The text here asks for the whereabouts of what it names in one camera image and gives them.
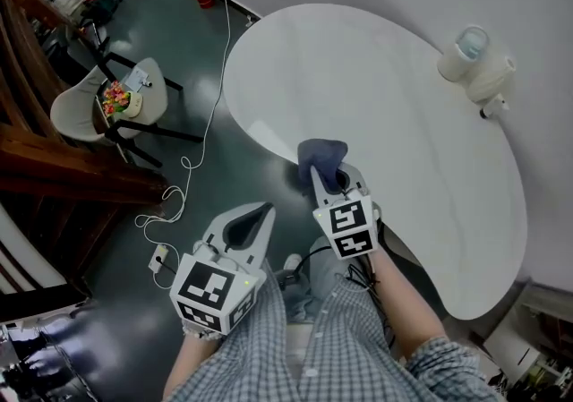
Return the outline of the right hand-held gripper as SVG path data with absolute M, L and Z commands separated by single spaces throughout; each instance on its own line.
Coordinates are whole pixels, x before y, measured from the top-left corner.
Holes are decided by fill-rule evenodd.
M 341 261 L 365 255 L 379 246 L 380 207 L 372 200 L 366 182 L 356 168 L 342 162 L 342 194 L 334 201 L 315 166 L 310 167 L 312 188 L 317 201 L 312 214 Z

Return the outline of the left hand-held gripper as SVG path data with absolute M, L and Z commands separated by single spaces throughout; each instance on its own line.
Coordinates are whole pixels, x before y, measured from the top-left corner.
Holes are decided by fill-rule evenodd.
M 169 296 L 177 314 L 200 330 L 230 333 L 256 303 L 275 223 L 270 202 L 252 202 L 216 216 L 185 254 Z

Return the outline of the blue cloth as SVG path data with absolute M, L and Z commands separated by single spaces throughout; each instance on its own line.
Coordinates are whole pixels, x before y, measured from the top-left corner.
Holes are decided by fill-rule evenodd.
M 344 141 L 327 139 L 308 139 L 297 146 L 298 175 L 305 187 L 312 185 L 311 167 L 331 192 L 341 190 L 337 181 L 338 167 L 348 153 L 348 145 Z

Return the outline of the person's left forearm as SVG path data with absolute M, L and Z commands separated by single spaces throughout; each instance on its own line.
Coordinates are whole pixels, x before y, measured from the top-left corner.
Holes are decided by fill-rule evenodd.
M 167 378 L 162 402 L 166 402 L 171 393 L 217 351 L 221 338 L 215 332 L 184 327 L 184 341 Z

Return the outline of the person's right forearm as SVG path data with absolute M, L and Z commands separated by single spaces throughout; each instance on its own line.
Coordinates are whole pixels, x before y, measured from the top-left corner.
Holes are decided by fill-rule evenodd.
M 375 291 L 406 359 L 434 338 L 445 338 L 439 317 L 383 249 L 369 253 Z

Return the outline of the white kidney-shaped table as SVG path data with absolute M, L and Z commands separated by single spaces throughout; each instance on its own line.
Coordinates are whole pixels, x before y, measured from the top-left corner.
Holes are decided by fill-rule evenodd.
M 439 56 L 375 14 L 301 4 L 237 40 L 223 90 L 239 126 L 281 158 L 296 161 L 307 139 L 344 141 L 384 224 L 448 313 L 472 320 L 519 272 L 526 203 L 505 133 L 440 76 Z

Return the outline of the white power strip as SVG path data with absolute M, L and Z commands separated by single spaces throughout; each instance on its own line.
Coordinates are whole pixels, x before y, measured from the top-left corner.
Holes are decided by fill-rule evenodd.
M 164 245 L 158 244 L 149 262 L 149 269 L 153 274 L 158 274 L 161 270 L 167 255 L 168 249 Z

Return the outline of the blue jeans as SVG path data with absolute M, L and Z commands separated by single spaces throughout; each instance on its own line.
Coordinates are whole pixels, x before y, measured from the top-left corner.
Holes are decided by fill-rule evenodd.
M 321 236 L 308 254 L 326 246 L 329 247 L 329 241 Z M 346 274 L 348 264 L 349 261 L 340 261 L 330 248 L 312 255 L 305 263 L 308 272 L 302 269 L 300 278 L 282 290 L 287 323 L 313 323 L 327 296 Z

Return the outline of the plaid shirt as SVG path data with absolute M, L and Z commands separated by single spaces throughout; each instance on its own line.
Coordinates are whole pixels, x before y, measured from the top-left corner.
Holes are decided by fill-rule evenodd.
M 468 348 L 446 336 L 406 359 L 375 288 L 341 278 L 313 323 L 287 323 L 269 277 L 247 317 L 166 402 L 497 402 Z

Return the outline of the white tube with black cap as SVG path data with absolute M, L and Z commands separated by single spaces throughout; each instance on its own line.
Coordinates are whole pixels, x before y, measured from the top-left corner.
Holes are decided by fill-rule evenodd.
M 479 115 L 482 119 L 491 119 L 509 109 L 506 99 L 499 93 L 490 98 L 480 109 Z

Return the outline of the cream bottle with blue lid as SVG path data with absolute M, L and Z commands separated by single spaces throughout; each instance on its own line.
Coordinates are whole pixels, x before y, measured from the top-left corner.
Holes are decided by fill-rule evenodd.
M 437 62 L 437 70 L 447 81 L 460 81 L 484 56 L 490 43 L 486 31 L 468 25 L 454 42 L 446 47 Z

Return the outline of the white pot of colourful flowers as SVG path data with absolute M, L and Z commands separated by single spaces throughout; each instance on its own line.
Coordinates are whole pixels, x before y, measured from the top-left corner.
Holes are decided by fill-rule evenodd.
M 134 118 L 141 112 L 142 101 L 142 94 L 128 90 L 119 81 L 113 81 L 104 91 L 104 114 L 107 117 L 123 115 Z

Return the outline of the white ribbed vase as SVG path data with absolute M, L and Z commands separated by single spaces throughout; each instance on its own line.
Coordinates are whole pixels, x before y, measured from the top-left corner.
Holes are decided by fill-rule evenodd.
M 479 73 L 467 87 L 466 95 L 474 103 L 493 98 L 507 87 L 515 72 L 515 61 L 505 56 L 493 68 Z

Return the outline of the white paper sheet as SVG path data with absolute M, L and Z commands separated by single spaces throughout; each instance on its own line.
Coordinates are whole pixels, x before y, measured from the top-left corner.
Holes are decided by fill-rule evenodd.
M 125 80 L 125 85 L 132 91 L 138 92 L 142 87 L 150 87 L 149 74 L 139 66 L 134 66 Z

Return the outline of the white chair with black legs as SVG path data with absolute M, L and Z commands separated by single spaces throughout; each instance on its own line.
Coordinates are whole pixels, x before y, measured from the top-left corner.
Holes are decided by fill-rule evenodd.
M 135 63 L 114 52 L 103 53 L 85 38 L 79 37 L 78 41 L 87 50 L 95 66 L 78 83 L 59 94 L 52 103 L 50 121 L 60 134 L 75 141 L 115 145 L 119 150 L 126 150 L 154 167 L 161 167 L 162 163 L 137 147 L 135 137 L 140 133 L 194 143 L 205 141 L 204 136 L 169 130 L 158 125 L 159 119 L 167 111 L 167 90 L 171 88 L 181 93 L 183 87 L 166 78 L 156 60 L 147 57 Z M 119 80 L 128 90 L 125 80 L 134 66 L 139 66 L 149 74 L 152 85 L 138 91 L 143 98 L 142 109 L 134 118 L 123 115 L 107 117 L 104 114 L 101 97 L 110 84 L 116 81 L 108 66 L 110 62 L 128 68 L 129 72 Z

